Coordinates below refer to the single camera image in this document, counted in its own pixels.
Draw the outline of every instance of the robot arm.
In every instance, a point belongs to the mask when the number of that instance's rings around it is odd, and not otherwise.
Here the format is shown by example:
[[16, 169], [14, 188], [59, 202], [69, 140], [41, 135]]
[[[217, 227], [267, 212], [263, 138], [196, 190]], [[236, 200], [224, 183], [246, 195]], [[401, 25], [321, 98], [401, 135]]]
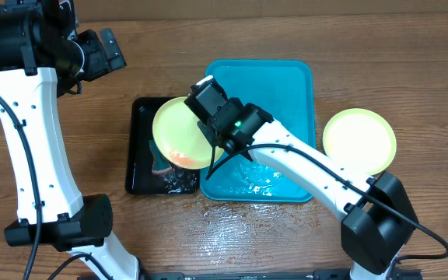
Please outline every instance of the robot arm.
[[368, 211], [363, 210], [366, 201], [362, 195], [348, 189], [306, 156], [274, 145], [298, 149], [359, 191], [417, 222], [402, 183], [396, 177], [385, 172], [375, 180], [333, 163], [297, 139], [260, 107], [244, 106], [237, 98], [228, 98], [211, 76], [191, 88], [192, 93], [185, 103], [200, 119], [198, 127], [209, 143], [215, 139], [217, 145], [230, 155], [246, 149], [248, 153], [242, 153], [243, 156], [285, 174], [309, 191], [341, 222], [341, 246], [355, 261], [352, 279], [386, 278], [392, 260], [415, 228], [376, 205]]
[[[57, 98], [80, 81], [123, 68], [111, 30], [75, 32], [73, 1], [8, 0], [0, 7], [0, 97], [12, 108], [28, 138], [42, 205], [40, 244], [72, 255], [90, 254], [115, 279], [137, 280], [140, 264], [112, 232], [105, 194], [83, 197], [68, 165]], [[15, 126], [0, 105], [0, 118], [16, 178], [17, 220], [5, 229], [10, 246], [33, 243], [37, 217], [30, 171]], [[100, 279], [92, 261], [82, 259]]]

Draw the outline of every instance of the black tray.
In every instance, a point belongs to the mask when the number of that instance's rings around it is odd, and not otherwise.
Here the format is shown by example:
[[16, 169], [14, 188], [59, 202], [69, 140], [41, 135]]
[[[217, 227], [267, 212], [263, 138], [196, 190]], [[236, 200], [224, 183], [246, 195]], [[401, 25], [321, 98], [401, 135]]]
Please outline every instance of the black tray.
[[132, 104], [128, 169], [125, 190], [129, 194], [191, 194], [200, 184], [199, 170], [186, 170], [170, 163], [172, 170], [154, 174], [152, 123], [156, 111], [173, 97], [140, 97]]

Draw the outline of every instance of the plastic tray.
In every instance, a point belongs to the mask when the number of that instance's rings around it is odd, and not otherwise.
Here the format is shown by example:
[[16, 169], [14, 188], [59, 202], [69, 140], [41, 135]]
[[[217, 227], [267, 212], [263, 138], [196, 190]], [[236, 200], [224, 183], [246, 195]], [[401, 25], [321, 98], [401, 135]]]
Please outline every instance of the plastic tray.
[[[218, 60], [207, 67], [229, 97], [254, 103], [281, 121], [296, 137], [315, 148], [313, 83], [301, 61]], [[312, 195], [273, 169], [237, 156], [210, 180], [200, 172], [200, 188], [215, 200], [306, 202]]]
[[198, 189], [198, 172], [171, 165], [167, 173], [153, 173], [152, 124], [156, 111], [172, 97], [139, 97], [132, 104], [128, 168], [129, 194], [191, 194]]

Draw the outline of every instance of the blue tray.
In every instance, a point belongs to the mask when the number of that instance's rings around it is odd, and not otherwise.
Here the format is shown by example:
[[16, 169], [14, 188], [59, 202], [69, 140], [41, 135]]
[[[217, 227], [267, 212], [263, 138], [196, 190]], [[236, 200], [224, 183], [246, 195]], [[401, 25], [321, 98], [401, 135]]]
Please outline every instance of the blue tray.
[[[262, 107], [296, 137], [316, 147], [312, 73], [301, 61], [218, 60], [205, 75], [213, 75], [228, 97]], [[215, 200], [307, 202], [312, 195], [266, 166], [237, 156], [205, 180], [200, 188]]]

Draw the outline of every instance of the yellow plate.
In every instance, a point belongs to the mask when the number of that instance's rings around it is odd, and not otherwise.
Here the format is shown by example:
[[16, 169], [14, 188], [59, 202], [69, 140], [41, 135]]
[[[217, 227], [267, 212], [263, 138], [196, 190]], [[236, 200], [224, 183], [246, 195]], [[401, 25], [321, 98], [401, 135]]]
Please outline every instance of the yellow plate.
[[[210, 165], [212, 147], [198, 128], [198, 118], [184, 104], [186, 97], [167, 101], [153, 120], [153, 140], [159, 151], [171, 163], [191, 170]], [[217, 147], [215, 161], [224, 150]]]
[[328, 121], [323, 147], [335, 162], [374, 175], [394, 160], [397, 140], [379, 114], [365, 109], [344, 110]]

